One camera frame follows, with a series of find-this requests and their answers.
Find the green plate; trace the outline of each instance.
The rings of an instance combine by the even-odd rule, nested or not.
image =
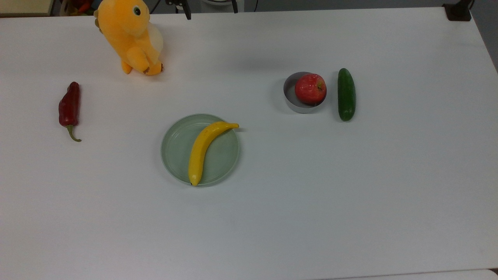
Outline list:
[[[197,135],[208,125],[224,121],[216,116],[195,114],[172,125],[161,144],[161,158],[166,169],[178,180],[189,184],[188,163]],[[234,130],[216,137],[209,145],[198,186],[212,185],[225,178],[239,159],[240,143]]]

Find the banana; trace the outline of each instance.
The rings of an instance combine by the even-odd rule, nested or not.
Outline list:
[[[190,160],[188,163],[188,177],[193,186],[197,186],[201,181],[204,156],[211,142],[223,132],[229,129],[237,129],[239,124],[229,124],[226,122],[215,122],[205,127],[195,139]]]

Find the green cucumber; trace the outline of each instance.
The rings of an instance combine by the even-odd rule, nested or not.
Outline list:
[[[353,118],[356,109],[356,89],[351,73],[346,68],[339,70],[337,79],[339,117],[344,122]]]

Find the apple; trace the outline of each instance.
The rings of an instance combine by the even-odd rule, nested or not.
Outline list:
[[[297,80],[294,91],[299,101],[314,105],[325,99],[327,86],[320,75],[306,74]]]

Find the black object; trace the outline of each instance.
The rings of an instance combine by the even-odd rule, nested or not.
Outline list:
[[[456,4],[443,4],[443,7],[450,21],[470,21],[472,18],[470,15],[470,4],[470,8],[472,8],[474,0],[461,0]]]
[[[232,0],[232,7],[234,8],[234,13],[239,12],[239,7],[237,6],[237,0]]]
[[[187,19],[192,19],[192,13],[190,12],[190,7],[187,0],[166,0],[166,4],[175,5],[177,9],[178,7],[182,7],[183,11],[185,12],[185,16],[187,16]]]
[[[149,14],[152,14],[155,11],[155,9],[157,8],[157,6],[159,5],[160,2],[161,2],[161,0],[157,0],[156,5],[154,6],[154,8],[152,8],[152,10],[150,10]]]
[[[175,12],[178,13],[178,7],[182,7],[187,19],[192,19],[192,13],[190,12],[190,7],[187,0],[166,0],[167,5],[175,5]],[[234,8],[234,13],[239,12],[239,7],[237,5],[237,0],[232,0],[232,7]]]

